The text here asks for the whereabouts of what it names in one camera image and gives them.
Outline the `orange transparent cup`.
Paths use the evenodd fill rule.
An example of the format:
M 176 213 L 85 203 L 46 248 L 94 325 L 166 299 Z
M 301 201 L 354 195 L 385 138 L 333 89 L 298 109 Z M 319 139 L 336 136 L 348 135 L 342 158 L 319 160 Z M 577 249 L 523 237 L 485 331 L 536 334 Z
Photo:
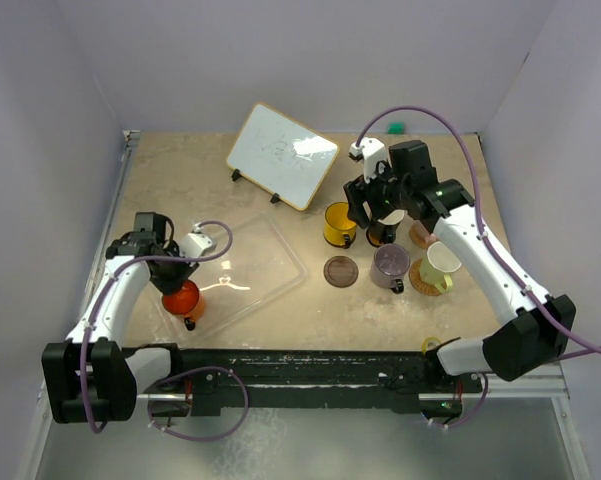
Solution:
M 191 280 L 186 280 L 179 291 L 161 298 L 163 308 L 172 316 L 179 318 L 188 331 L 196 329 L 197 322 L 204 315 L 206 301 Z

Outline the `yellow transparent cup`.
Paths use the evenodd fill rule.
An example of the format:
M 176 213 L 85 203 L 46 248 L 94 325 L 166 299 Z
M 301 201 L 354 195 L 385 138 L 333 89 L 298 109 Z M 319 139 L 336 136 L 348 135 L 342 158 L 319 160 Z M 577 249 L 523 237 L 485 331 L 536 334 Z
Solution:
M 329 205 L 324 214 L 323 237 L 330 245 L 348 249 L 356 239 L 357 224 L 349 216 L 347 202 Z

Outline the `white cup black handle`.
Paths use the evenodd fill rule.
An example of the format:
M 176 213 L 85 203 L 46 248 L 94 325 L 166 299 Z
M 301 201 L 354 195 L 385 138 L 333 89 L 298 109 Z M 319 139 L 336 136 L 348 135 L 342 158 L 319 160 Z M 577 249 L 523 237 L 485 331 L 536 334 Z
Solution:
M 395 210 L 383 219 L 372 221 L 366 229 L 366 238 L 371 246 L 380 246 L 394 243 L 397 229 L 405 217 L 403 210 Z

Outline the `pink cup white inside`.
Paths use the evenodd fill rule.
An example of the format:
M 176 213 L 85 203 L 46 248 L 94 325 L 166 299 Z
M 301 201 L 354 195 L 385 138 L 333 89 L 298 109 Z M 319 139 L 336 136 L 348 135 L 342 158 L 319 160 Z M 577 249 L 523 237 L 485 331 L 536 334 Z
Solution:
M 426 240 L 429 243 L 429 246 L 437 241 L 436 235 L 430 233 L 421 222 L 414 222 L 412 224 L 409 229 L 409 236 L 411 239 L 418 237 Z

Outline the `purple cup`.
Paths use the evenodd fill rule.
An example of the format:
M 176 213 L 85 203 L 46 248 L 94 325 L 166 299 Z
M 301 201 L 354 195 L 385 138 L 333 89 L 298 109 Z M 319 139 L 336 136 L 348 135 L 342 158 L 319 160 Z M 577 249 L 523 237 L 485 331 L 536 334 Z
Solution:
M 402 294 L 410 265 L 411 260 L 405 248 L 396 244 L 383 245 L 373 255 L 370 269 L 371 281 L 394 294 Z

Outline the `pale yellow cup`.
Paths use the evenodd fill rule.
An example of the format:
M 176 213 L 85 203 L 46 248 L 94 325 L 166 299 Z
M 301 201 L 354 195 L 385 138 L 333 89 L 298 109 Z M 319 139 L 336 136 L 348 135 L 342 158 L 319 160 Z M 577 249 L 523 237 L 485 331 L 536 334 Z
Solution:
M 453 277 L 461 267 L 460 259 L 444 243 L 431 244 L 419 267 L 425 292 L 432 296 L 449 293 L 454 288 Z

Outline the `woven rattan coaster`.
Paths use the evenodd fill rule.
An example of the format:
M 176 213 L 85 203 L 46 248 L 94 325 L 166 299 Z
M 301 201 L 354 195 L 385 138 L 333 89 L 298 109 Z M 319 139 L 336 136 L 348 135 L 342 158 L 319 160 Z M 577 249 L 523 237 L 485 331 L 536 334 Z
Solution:
M 440 296 L 448 293 L 453 288 L 453 281 L 450 275 L 444 274 L 442 281 L 438 284 L 428 284 L 424 282 L 420 275 L 422 260 L 416 260 L 410 267 L 408 278 L 413 288 L 421 294 L 427 296 Z

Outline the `tan cork coaster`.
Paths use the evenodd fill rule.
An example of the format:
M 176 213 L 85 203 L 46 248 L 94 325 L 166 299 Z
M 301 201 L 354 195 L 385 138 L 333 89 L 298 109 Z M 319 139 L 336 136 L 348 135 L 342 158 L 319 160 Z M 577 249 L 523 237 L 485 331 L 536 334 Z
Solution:
M 411 241 L 421 249 L 427 249 L 429 247 L 429 243 L 426 240 L 420 239 L 418 237 L 412 238 Z

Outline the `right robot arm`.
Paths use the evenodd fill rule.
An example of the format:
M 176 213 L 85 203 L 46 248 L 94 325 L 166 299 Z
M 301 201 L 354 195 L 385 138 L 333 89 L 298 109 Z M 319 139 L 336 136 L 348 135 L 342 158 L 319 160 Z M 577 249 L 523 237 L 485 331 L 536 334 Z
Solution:
M 576 307 L 528 275 L 493 236 L 477 202 L 456 179 L 441 181 L 419 140 L 386 147 L 375 138 L 353 143 L 349 156 L 363 172 L 344 186 L 349 218 L 362 228 L 403 211 L 450 249 L 489 301 L 501 327 L 484 338 L 435 348 L 426 383 L 447 391 L 461 374 L 490 371 L 513 381 L 561 356 Z

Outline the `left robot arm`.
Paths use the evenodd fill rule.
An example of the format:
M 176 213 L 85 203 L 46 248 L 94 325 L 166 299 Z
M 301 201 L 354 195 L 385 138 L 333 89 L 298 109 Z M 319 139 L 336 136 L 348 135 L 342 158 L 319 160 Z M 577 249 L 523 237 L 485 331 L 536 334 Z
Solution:
M 100 284 L 78 324 L 42 353 L 56 422 L 86 423 L 99 433 L 109 422 L 129 419 L 138 394 L 151 385 L 164 392 L 182 387 L 186 369 L 170 347 L 153 344 L 125 354 L 120 344 L 143 290 L 176 293 L 214 247 L 200 229 L 174 240 L 169 217 L 136 214 L 132 229 L 106 249 Z

